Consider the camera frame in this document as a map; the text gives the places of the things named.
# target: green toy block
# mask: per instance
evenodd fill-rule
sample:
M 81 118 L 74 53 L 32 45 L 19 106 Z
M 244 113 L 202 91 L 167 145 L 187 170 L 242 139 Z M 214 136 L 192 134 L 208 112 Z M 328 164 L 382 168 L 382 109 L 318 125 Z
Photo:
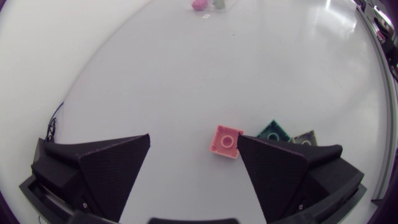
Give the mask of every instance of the green toy block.
M 290 140 L 292 140 L 292 138 L 286 134 L 286 132 L 279 126 L 278 123 L 276 123 L 275 120 L 272 120 L 266 126 L 266 128 L 264 128 L 260 134 L 257 135 L 257 138 L 285 142 L 290 142 Z
M 216 9 L 224 9 L 225 0 L 213 0 L 213 5 L 216 7 Z
M 293 142 L 296 144 L 304 144 L 304 145 L 308 145 L 308 146 L 317 146 L 318 145 L 317 139 L 315 137 L 315 132 L 313 130 L 294 137 Z

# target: black cable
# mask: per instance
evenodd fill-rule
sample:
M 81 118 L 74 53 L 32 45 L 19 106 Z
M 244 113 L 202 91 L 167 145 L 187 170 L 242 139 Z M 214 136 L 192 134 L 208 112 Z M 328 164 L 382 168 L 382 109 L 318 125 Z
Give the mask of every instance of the black cable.
M 54 136 L 55 136 L 55 122 L 57 118 L 54 118 L 55 114 L 57 114 L 58 110 L 61 108 L 63 105 L 63 102 L 58 106 L 58 108 L 55 110 L 54 114 L 52 115 L 49 125 L 47 126 L 47 135 L 45 136 L 45 141 L 46 142 L 54 142 Z

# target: white wall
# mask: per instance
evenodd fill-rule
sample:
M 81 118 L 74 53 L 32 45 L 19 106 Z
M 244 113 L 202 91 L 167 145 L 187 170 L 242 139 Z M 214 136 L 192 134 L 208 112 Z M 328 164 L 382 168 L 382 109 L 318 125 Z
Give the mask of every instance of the white wall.
M 19 190 L 37 138 L 101 44 L 149 0 L 8 0 L 0 12 L 0 190 L 21 223 Z

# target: pink toy block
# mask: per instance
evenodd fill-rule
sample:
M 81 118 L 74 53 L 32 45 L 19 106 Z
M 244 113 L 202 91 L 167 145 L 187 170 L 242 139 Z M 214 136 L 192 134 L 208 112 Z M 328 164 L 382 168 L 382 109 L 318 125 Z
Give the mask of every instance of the pink toy block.
M 238 158 L 237 142 L 239 134 L 243 134 L 243 131 L 221 125 L 217 126 L 210 151 L 233 159 Z
M 194 10 L 204 10 L 207 7 L 207 0 L 194 0 L 192 8 Z

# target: small object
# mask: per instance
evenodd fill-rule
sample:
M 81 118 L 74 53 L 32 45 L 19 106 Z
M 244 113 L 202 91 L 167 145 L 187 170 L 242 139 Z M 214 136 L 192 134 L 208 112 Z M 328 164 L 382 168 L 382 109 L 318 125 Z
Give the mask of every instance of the small object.
M 243 134 L 242 130 L 221 125 L 217 126 L 216 133 L 211 142 L 210 151 L 233 159 L 238 158 L 239 150 L 237 143 L 240 134 Z
M 225 0 L 213 0 L 213 5 L 216 9 L 224 9 L 225 8 Z
M 204 10 L 208 5 L 207 0 L 194 0 L 194 2 L 192 3 L 192 8 L 194 10 Z
M 285 141 L 289 142 L 292 138 L 286 134 L 286 132 L 276 123 L 275 120 L 272 120 L 266 128 L 264 128 L 260 134 L 257 135 L 257 138 L 261 139 L 270 139 L 275 141 Z
M 317 139 L 315 137 L 315 132 L 309 131 L 307 133 L 301 134 L 293 138 L 293 142 L 296 144 L 304 144 L 308 146 L 317 146 Z

